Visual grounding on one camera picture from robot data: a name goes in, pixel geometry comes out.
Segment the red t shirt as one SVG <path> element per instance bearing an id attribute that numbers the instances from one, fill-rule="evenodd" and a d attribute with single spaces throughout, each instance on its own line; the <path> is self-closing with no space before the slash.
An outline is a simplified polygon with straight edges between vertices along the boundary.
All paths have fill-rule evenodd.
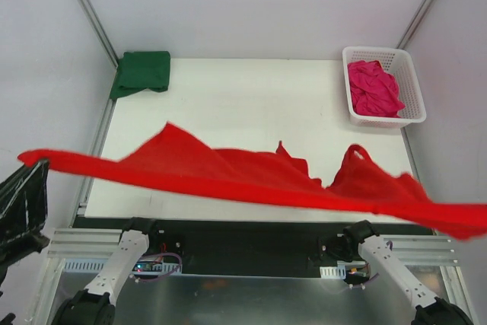
<path id="1" fill-rule="evenodd" d="M 58 172 L 170 193 L 387 215 L 458 240 L 486 233 L 485 205 L 434 202 L 411 174 L 387 173 L 357 144 L 348 147 L 329 186 L 312 178 L 307 162 L 282 145 L 274 152 L 210 148 L 173 124 L 118 161 L 52 149 L 25 151 L 18 158 L 28 167 L 45 160 Z"/>

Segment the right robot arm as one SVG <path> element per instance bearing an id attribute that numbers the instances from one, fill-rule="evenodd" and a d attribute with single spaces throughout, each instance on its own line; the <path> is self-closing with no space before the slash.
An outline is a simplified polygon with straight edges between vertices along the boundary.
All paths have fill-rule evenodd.
<path id="1" fill-rule="evenodd" d="M 361 258 L 375 277 L 386 281 L 403 295 L 414 310 L 412 324 L 471 324 L 473 321 L 455 304 L 438 297 L 423 285 L 397 258 L 390 245 L 367 220 L 344 228 L 342 234 L 325 242 L 325 252 L 347 263 Z"/>

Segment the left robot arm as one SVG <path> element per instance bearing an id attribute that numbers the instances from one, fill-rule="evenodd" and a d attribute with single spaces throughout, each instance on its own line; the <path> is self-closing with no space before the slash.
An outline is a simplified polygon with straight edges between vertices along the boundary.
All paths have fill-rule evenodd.
<path id="1" fill-rule="evenodd" d="M 42 234 L 47 213 L 49 162 L 17 169 L 1 182 L 1 280 L 8 268 L 49 244 Z M 116 300 L 136 263 L 161 247 L 156 221 L 134 217 L 124 227 L 117 248 L 102 270 L 73 298 L 65 300 L 53 324 L 112 324 Z"/>

